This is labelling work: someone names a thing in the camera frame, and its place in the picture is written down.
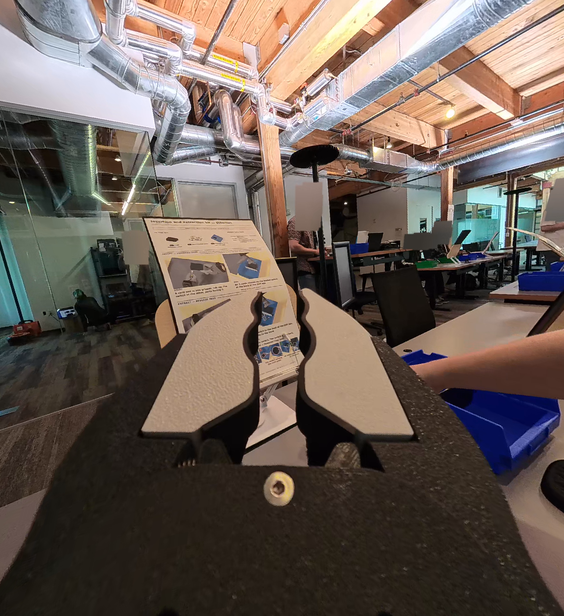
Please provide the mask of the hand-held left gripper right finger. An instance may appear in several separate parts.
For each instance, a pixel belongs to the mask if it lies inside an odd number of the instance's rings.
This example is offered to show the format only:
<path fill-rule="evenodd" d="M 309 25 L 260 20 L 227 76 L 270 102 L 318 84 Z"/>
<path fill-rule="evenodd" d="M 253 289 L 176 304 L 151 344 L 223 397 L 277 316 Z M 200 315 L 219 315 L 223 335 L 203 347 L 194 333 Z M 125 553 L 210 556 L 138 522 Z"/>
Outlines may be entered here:
<path fill-rule="evenodd" d="M 415 433 L 371 335 L 312 290 L 297 299 L 300 351 L 295 412 L 308 458 L 328 458 L 340 442 L 359 451 L 408 442 Z"/>

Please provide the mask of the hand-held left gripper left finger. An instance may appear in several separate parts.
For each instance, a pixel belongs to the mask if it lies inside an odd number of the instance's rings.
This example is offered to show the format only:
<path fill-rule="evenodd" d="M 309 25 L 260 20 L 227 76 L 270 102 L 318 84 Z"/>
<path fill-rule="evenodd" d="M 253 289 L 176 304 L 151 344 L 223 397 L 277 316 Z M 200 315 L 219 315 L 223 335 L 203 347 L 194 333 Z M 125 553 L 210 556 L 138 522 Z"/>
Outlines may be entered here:
<path fill-rule="evenodd" d="M 229 453 L 244 453 L 260 417 L 255 359 L 262 293 L 243 292 L 208 313 L 187 334 L 141 433 L 208 439 Z"/>

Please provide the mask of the blue plastic bin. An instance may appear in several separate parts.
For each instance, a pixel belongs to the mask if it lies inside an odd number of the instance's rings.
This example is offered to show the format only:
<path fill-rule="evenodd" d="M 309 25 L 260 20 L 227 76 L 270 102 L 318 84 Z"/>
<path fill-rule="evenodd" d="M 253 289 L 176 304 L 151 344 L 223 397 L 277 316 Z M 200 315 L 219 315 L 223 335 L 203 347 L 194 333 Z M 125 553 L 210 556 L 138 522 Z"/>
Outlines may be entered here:
<path fill-rule="evenodd" d="M 562 292 L 564 290 L 564 261 L 551 263 L 545 271 L 519 274 L 520 291 Z"/>
<path fill-rule="evenodd" d="M 560 425 L 557 400 L 486 390 L 445 389 L 440 397 L 462 421 L 496 475 L 515 472 Z"/>

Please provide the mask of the person's right forearm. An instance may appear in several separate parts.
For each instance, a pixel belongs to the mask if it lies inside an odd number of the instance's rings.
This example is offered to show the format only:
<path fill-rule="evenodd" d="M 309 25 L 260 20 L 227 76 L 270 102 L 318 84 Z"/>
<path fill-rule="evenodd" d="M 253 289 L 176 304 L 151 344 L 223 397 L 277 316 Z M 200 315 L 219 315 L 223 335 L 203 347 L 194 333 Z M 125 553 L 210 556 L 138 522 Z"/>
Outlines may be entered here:
<path fill-rule="evenodd" d="M 564 329 L 412 369 L 437 393 L 469 389 L 564 400 Z"/>

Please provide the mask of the white stand base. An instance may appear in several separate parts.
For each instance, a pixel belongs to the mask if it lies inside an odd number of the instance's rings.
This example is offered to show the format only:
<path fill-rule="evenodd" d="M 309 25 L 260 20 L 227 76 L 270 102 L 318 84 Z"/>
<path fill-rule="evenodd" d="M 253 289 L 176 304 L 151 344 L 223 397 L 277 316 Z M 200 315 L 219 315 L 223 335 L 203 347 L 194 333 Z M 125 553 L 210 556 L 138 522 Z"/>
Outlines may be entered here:
<path fill-rule="evenodd" d="M 246 453 L 296 425 L 296 395 L 297 381 L 285 386 L 270 387 L 265 391 L 261 399 L 258 426 L 248 438 Z"/>

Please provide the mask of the black office chair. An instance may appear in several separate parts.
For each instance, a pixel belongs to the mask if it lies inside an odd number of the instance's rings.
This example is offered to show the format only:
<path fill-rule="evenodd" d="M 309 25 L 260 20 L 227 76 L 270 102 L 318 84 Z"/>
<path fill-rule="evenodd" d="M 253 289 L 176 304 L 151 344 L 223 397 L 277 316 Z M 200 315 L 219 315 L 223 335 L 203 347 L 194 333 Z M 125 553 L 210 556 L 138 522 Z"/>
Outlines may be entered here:
<path fill-rule="evenodd" d="M 395 347 L 436 327 L 416 266 L 372 275 L 386 342 Z"/>

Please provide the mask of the printed instruction poster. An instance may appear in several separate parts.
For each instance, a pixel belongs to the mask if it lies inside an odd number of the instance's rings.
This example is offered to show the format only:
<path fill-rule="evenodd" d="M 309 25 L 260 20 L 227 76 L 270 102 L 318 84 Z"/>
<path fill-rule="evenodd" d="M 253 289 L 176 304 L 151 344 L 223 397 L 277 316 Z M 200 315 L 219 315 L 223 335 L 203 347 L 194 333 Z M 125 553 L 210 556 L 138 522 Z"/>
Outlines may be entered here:
<path fill-rule="evenodd" d="M 186 334 L 225 301 L 262 293 L 255 354 L 261 386 L 297 375 L 302 354 L 290 290 L 248 219 L 143 218 L 177 332 Z"/>

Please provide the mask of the black shelving cart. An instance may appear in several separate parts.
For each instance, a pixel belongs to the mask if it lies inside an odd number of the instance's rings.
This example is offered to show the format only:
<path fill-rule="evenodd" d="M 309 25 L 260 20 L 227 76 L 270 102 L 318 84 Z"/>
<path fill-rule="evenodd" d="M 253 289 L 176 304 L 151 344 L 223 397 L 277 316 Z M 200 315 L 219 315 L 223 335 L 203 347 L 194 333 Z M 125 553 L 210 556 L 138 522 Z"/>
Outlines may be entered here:
<path fill-rule="evenodd" d="M 98 239 L 90 248 L 101 301 L 113 321 L 135 318 L 132 289 L 124 264 L 122 246 L 117 239 Z"/>

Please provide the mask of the green-topped table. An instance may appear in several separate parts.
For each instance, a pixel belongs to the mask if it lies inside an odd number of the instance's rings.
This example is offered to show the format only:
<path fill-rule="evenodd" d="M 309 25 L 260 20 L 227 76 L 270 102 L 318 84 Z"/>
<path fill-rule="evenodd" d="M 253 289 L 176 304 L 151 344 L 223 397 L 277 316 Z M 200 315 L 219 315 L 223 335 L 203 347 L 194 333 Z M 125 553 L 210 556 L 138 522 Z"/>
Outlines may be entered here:
<path fill-rule="evenodd" d="M 423 259 L 416 261 L 414 265 L 419 272 L 425 273 L 425 289 L 430 302 L 433 303 L 436 292 L 435 275 L 437 273 L 455 274 L 455 297 L 457 299 L 475 299 L 475 296 L 466 293 L 468 290 L 466 282 L 468 274 L 477 272 L 477 288 L 485 289 L 488 288 L 489 284 L 489 271 L 495 270 L 496 288 L 499 288 L 504 283 L 506 261 L 511 259 L 510 253 L 502 252 L 494 255 L 483 255 L 481 258 L 466 261 L 460 261 L 458 258 Z"/>

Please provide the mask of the small red object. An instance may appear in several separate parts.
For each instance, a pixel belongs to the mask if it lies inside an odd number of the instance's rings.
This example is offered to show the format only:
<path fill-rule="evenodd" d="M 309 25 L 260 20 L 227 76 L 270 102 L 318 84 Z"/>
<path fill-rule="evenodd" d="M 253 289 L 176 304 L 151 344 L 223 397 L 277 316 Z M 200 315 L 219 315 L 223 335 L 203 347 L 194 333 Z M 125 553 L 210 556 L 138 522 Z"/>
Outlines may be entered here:
<path fill-rule="evenodd" d="M 40 322 L 37 320 L 21 321 L 13 325 L 12 328 L 12 334 L 7 337 L 9 346 L 25 344 L 42 334 Z"/>

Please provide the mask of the wooden pillar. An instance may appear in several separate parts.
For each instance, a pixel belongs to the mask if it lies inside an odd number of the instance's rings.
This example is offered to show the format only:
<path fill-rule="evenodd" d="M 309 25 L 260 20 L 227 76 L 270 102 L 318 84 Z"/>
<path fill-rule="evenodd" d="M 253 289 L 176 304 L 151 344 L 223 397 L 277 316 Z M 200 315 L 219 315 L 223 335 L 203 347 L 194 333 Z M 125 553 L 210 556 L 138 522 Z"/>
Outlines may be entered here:
<path fill-rule="evenodd" d="M 290 256 L 287 236 L 286 197 L 278 128 L 257 118 L 257 131 L 262 155 L 265 198 L 271 227 L 271 242 L 276 258 Z"/>

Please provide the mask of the black pole with round top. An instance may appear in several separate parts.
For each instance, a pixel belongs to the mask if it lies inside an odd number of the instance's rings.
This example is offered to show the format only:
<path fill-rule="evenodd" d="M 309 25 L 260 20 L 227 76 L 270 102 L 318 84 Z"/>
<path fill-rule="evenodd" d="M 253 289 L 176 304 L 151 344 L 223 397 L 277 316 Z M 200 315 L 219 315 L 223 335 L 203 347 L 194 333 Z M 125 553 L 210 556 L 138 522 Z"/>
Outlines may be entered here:
<path fill-rule="evenodd" d="M 290 163 L 297 169 L 310 169 L 312 184 L 297 187 L 295 194 L 295 228 L 296 230 L 316 230 L 319 262 L 319 294 L 327 299 L 328 284 L 325 264 L 325 238 L 323 219 L 323 189 L 319 180 L 319 168 L 339 158 L 336 146 L 328 144 L 312 145 L 295 151 Z"/>

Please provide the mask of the silver ventilation duct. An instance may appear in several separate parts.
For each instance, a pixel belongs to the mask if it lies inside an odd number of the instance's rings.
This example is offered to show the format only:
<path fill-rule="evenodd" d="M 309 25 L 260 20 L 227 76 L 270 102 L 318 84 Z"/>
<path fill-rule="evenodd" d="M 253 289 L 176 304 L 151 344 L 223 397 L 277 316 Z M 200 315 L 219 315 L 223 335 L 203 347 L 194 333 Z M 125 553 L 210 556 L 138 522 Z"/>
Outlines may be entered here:
<path fill-rule="evenodd" d="M 16 1 L 28 41 L 43 54 L 93 66 L 112 81 L 162 104 L 153 158 L 177 165 L 228 150 L 257 157 L 227 89 L 245 92 L 265 125 L 281 130 L 281 153 L 315 130 L 332 129 L 394 88 L 450 56 L 530 1 L 429 1 L 412 12 L 338 76 L 309 83 L 292 111 L 271 96 L 258 73 L 222 57 L 206 64 L 193 23 L 136 1 L 105 1 L 101 24 L 90 1 Z"/>

